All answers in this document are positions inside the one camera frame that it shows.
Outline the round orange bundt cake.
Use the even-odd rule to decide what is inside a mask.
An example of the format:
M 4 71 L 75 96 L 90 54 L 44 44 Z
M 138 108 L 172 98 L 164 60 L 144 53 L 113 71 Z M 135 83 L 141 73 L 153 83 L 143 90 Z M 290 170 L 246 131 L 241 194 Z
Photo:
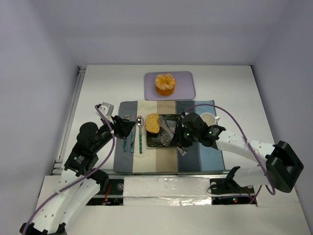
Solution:
M 156 92 L 162 96 L 173 94 L 176 84 L 176 79 L 169 73 L 159 74 L 155 78 Z

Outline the silver metal tongs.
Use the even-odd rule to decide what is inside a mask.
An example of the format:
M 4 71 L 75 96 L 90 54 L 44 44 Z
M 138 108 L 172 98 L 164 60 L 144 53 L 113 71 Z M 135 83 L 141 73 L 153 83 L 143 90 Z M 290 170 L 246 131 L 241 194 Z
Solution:
M 158 117 L 158 123 L 167 132 L 168 136 L 171 139 L 173 139 L 174 138 L 174 132 L 172 132 L 172 130 L 169 128 L 169 126 L 167 125 L 167 121 L 163 116 Z M 176 144 L 176 148 L 178 149 L 179 153 L 182 156 L 184 156 L 187 153 L 187 151 L 178 143 Z

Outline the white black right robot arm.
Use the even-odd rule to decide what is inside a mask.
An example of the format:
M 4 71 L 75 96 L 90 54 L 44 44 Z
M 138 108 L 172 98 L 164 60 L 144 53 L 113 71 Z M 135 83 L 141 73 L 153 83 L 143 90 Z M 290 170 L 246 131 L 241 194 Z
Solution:
M 235 193 L 247 186 L 268 186 L 272 190 L 290 193 L 304 165 L 284 141 L 277 144 L 248 140 L 219 125 L 208 125 L 196 113 L 184 113 L 177 125 L 177 146 L 187 148 L 195 142 L 205 147 L 234 153 L 256 162 L 256 166 L 233 167 L 225 178 L 211 180 L 209 190 L 214 195 Z

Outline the yellow bread slice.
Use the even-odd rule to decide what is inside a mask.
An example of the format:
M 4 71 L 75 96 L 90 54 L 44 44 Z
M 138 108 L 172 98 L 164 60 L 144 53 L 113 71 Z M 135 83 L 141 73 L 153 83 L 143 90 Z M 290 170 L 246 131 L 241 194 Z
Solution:
M 149 114 L 146 118 L 145 129 L 146 131 L 157 134 L 160 130 L 160 125 L 158 122 L 159 115 L 158 114 Z

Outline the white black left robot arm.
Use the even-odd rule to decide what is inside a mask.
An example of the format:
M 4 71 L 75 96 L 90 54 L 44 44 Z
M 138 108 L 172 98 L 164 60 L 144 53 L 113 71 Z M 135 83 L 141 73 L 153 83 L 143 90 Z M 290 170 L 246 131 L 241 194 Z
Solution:
M 46 199 L 20 228 L 23 235 L 65 235 L 88 201 L 109 188 L 109 175 L 96 168 L 97 152 L 115 138 L 129 136 L 134 121 L 119 116 L 98 127 L 84 123 L 58 181 L 55 192 Z

